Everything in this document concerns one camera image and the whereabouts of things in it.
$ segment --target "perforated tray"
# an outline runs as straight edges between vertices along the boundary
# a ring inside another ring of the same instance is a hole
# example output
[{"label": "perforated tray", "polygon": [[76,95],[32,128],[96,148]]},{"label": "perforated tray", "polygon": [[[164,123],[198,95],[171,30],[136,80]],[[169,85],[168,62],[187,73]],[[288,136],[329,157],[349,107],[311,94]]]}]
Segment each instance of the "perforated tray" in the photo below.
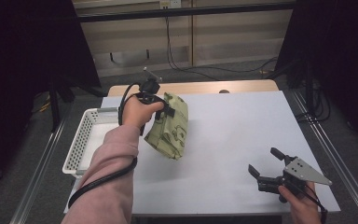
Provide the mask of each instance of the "perforated tray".
[{"label": "perforated tray", "polygon": [[81,177],[90,166],[94,151],[103,143],[107,132],[118,127],[117,108],[93,108],[84,112],[66,156],[62,171]]}]

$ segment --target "power outlet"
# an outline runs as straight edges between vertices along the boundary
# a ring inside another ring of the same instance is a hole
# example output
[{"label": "power outlet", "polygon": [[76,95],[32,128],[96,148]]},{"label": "power outlet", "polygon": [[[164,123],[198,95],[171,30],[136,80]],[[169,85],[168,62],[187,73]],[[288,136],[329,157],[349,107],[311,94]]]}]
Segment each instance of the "power outlet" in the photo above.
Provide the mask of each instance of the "power outlet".
[{"label": "power outlet", "polygon": [[171,8],[181,8],[182,1],[181,0],[171,0]]},{"label": "power outlet", "polygon": [[160,9],[168,9],[171,7],[171,1],[167,0],[167,1],[159,1],[159,8]]}]

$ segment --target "gray floor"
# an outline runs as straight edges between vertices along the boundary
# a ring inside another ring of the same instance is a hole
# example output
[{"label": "gray floor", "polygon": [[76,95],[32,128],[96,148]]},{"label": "gray floor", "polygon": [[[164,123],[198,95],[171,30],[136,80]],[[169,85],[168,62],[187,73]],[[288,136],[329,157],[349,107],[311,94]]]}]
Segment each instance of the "gray floor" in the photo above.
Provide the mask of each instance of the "gray floor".
[{"label": "gray floor", "polygon": [[[244,63],[226,63],[218,64],[220,68],[248,70],[256,68],[264,61],[244,62]],[[261,75],[258,71],[252,73],[232,73],[216,69],[197,69],[197,72],[207,74],[219,80],[244,80],[244,79],[260,79]],[[160,70],[156,74],[162,76],[165,82],[191,82],[191,81],[211,81],[209,77],[202,76],[195,73],[184,73],[180,71]],[[102,77],[101,82],[103,86],[101,91],[108,91],[114,85],[130,84],[133,81],[139,81],[143,77],[142,73],[116,76],[116,77]],[[280,90],[283,90],[289,105],[292,107],[294,114],[299,114],[300,108],[296,103],[293,95],[294,92],[302,92],[302,89],[288,90],[285,85],[285,77],[279,77],[276,80]],[[82,111],[87,108],[97,107],[100,105],[102,99],[91,96],[86,92],[74,88],[76,100],[71,105],[71,116],[68,120],[68,129],[75,130],[78,125],[78,119],[82,115]],[[46,94],[35,99],[34,108],[37,109],[43,104]],[[68,104],[61,102],[62,113],[64,109],[69,107]],[[316,137],[311,127],[307,123],[299,124],[303,134],[310,144],[316,159],[327,175],[335,183],[332,186],[338,204],[342,212],[329,214],[327,223],[358,223],[358,206],[354,202],[351,192],[348,187],[341,180],[337,169],[333,166],[328,158],[320,140]],[[324,130],[327,132],[330,140],[336,147],[342,160],[348,166],[354,178],[358,181],[358,133],[353,131],[347,125],[345,117],[341,114],[338,108],[332,102],[332,116],[329,120],[322,123]],[[28,130],[22,140],[21,147],[11,164],[4,171],[4,177],[0,180],[0,223],[9,223],[13,214],[18,206],[22,195],[26,191],[26,187],[31,180],[35,167],[42,157],[45,146],[50,138],[51,129],[51,115],[49,111],[37,112],[31,117]],[[66,148],[70,146],[73,136],[65,135],[63,137],[66,141],[61,142],[59,148]],[[60,170],[62,166],[62,158],[65,151],[54,152],[49,169]],[[40,193],[34,199],[35,204],[50,204],[48,210],[38,209],[34,206],[29,215],[26,223],[57,223],[62,219],[62,207],[57,204],[65,203],[67,198],[58,197],[57,191],[61,186],[48,187],[48,183],[54,181],[56,178],[49,173],[46,173],[44,184],[40,187]],[[290,216],[286,214],[283,216],[283,223],[291,223]]]}]

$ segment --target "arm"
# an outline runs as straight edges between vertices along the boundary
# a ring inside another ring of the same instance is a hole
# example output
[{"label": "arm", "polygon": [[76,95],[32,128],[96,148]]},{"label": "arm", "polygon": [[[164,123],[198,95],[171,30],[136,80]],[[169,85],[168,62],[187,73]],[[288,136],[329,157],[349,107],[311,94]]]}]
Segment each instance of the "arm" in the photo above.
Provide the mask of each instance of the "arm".
[{"label": "arm", "polygon": [[[129,166],[138,155],[140,128],[162,107],[162,103],[143,105],[130,98],[123,125],[106,134],[79,187]],[[133,172],[82,195],[62,223],[131,223],[132,197]]]},{"label": "arm", "polygon": [[[312,182],[307,182],[308,187],[315,191],[315,185]],[[306,188],[306,193],[311,197],[315,197],[314,193]],[[280,194],[291,205],[292,219],[296,224],[320,224],[321,220],[318,213],[318,205],[308,199],[307,197],[296,197],[284,186],[279,186],[278,190]]]}]

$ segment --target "white basket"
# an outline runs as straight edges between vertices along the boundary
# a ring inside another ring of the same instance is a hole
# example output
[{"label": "white basket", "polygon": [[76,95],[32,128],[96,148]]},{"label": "white basket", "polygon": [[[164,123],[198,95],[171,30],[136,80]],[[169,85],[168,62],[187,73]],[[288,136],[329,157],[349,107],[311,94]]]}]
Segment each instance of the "white basket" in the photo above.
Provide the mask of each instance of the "white basket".
[{"label": "white basket", "polygon": [[117,108],[86,110],[62,171],[76,178],[81,177],[89,168],[94,151],[103,143],[105,134],[116,127],[118,127]]}]

